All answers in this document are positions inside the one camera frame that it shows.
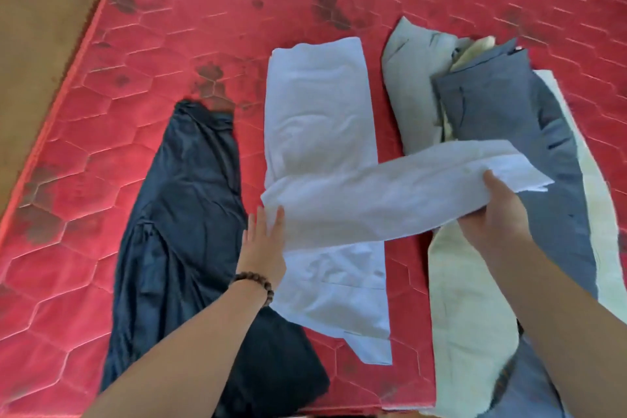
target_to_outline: bracelet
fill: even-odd
[[[268,278],[266,278],[265,276],[262,276],[261,274],[258,274],[256,272],[250,272],[250,271],[239,272],[238,274],[235,275],[235,278],[233,278],[233,280],[231,281],[231,284],[233,284],[235,281],[240,281],[240,280],[255,281],[263,289],[268,291],[268,297],[266,298],[266,302],[263,303],[263,307],[269,305],[272,302],[272,299],[274,299],[274,291],[272,291],[272,285],[270,284],[270,281],[268,281]]]

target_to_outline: hexagon pattern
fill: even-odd
[[[380,76],[401,15],[456,35],[518,36],[536,67],[553,70],[626,234],[627,0],[102,0],[7,213],[0,369],[10,373],[0,374],[0,412],[78,415],[95,396],[117,249],[179,99],[235,111],[243,199],[254,208],[272,49],[358,36],[379,160],[401,155]],[[364,365],[343,341],[309,332],[332,380],[310,411],[434,403],[424,246],[422,237],[386,244],[392,367]]]

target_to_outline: person's right arm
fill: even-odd
[[[532,240],[522,202],[492,172],[486,208],[459,219],[575,417],[627,415],[627,325]]]

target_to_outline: pile of clothes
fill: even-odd
[[[537,244],[627,318],[611,199],[557,82],[534,72],[515,40],[473,42],[404,18],[382,67],[405,157],[379,164],[359,39],[273,52],[262,200],[271,214],[285,206],[288,269],[215,415],[286,416],[327,390],[301,326],[345,339],[365,363],[392,364],[383,242],[437,229],[430,412],[563,416],[529,340],[452,221],[487,203],[481,174],[492,169],[520,193]],[[234,275],[246,214],[232,128],[231,114],[176,106],[123,236],[103,389]]]

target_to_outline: gray pants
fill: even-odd
[[[555,180],[546,193],[520,194],[531,234],[554,263],[596,297],[596,263],[575,140],[558,101],[531,70],[527,51],[515,50],[515,42],[495,47],[437,79],[436,90],[457,139],[507,139]],[[505,390],[483,416],[565,415],[523,334]]]

